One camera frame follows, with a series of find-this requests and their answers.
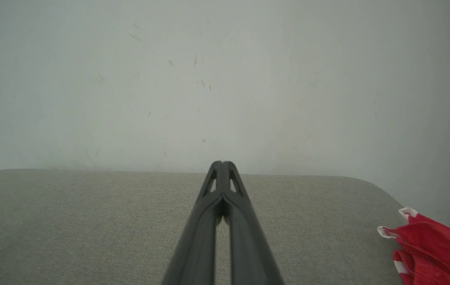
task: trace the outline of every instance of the white trim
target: white trim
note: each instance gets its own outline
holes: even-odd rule
[[[389,229],[387,227],[379,226],[377,229],[378,229],[378,233],[384,238],[398,238],[399,237],[398,234],[395,234],[395,233],[392,233],[391,231],[389,231],[391,229]]]
[[[406,269],[406,267],[404,266],[404,263],[402,261],[394,261],[393,265],[395,266],[395,268],[397,269],[397,272],[399,272],[399,274],[408,274],[409,272]]]
[[[399,214],[401,215],[401,218],[404,220],[406,224],[409,222],[409,216],[412,216],[413,218],[418,215],[418,212],[410,207],[402,208],[399,210]]]

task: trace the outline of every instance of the black plastic arm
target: black plastic arm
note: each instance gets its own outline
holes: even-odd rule
[[[216,180],[216,190],[211,186]],[[234,183],[236,191],[230,188]],[[162,285],[213,285],[216,226],[230,225],[232,285],[282,285],[237,168],[215,161],[169,263]]]

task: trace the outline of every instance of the red fabric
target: red fabric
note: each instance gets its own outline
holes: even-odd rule
[[[400,272],[404,284],[450,285],[449,227],[416,213],[408,216],[408,225],[383,230],[385,236],[396,237],[404,249],[395,251],[393,256],[406,269]]]

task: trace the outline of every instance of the gray fabric cushion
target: gray fabric cushion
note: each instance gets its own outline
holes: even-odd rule
[[[204,174],[0,170],[0,284],[157,284]],[[242,175],[286,284],[402,284],[401,208],[349,177]],[[230,283],[228,228],[216,283]]]

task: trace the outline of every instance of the white wall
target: white wall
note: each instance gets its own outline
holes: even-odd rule
[[[0,169],[218,159],[450,225],[450,1],[0,0]]]

